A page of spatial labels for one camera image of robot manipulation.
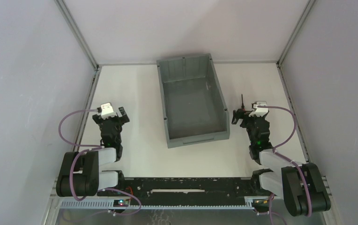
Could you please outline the red black screwdriver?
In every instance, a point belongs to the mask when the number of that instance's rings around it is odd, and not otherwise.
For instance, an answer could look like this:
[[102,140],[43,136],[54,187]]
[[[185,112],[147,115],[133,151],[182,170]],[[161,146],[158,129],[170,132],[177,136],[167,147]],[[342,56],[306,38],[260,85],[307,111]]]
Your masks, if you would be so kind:
[[243,100],[243,94],[241,94],[241,109],[243,111],[245,111],[245,105],[244,105],[244,100]]

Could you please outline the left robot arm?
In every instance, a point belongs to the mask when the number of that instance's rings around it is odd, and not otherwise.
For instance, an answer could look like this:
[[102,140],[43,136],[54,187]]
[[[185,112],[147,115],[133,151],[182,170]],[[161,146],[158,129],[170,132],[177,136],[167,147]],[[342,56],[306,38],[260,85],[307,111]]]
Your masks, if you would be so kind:
[[115,112],[109,103],[92,112],[93,121],[99,126],[100,144],[84,145],[86,149],[83,151],[65,153],[56,183],[59,197],[81,201],[96,195],[99,190],[118,186],[124,178],[122,171],[102,171],[101,166],[121,160],[122,127],[130,119],[124,107]]

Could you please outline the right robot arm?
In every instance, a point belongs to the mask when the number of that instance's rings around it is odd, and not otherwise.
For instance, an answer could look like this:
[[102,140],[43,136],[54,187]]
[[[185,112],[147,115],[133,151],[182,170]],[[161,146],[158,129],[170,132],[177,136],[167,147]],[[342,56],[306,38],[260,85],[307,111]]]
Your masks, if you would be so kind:
[[294,217],[309,217],[314,212],[330,210],[331,200],[318,166],[299,163],[278,151],[296,133],[296,116],[288,109],[277,107],[291,115],[293,129],[287,139],[274,146],[269,139],[270,123],[266,120],[270,109],[266,105],[257,105],[251,111],[241,107],[233,111],[231,121],[233,125],[240,122],[240,127],[246,129],[250,157],[265,167],[253,172],[256,188],[282,198],[287,211]]

